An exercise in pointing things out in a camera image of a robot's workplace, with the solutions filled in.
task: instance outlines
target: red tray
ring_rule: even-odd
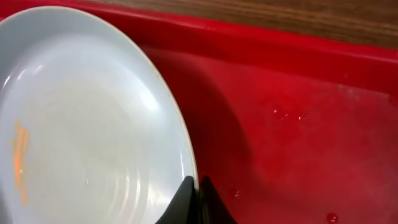
[[[42,5],[95,14],[144,50],[240,224],[398,223],[397,52],[86,2],[0,0],[0,18]]]

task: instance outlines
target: plate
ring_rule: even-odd
[[[155,223],[197,186],[178,106],[120,30],[37,7],[0,23],[0,49],[2,223]]]

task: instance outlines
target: orange stain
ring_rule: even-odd
[[[26,128],[19,128],[18,120],[15,121],[17,140],[12,140],[12,152],[14,154],[14,177],[16,180],[16,187],[21,194],[21,200],[24,205],[27,204],[26,191],[23,186],[25,176],[24,158],[27,152],[29,143],[29,132]]]

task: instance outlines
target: red plastic tray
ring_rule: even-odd
[[[159,69],[240,224],[398,223],[398,53],[87,2]]]

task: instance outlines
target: wooden table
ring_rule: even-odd
[[[398,0],[92,0],[398,48]]]

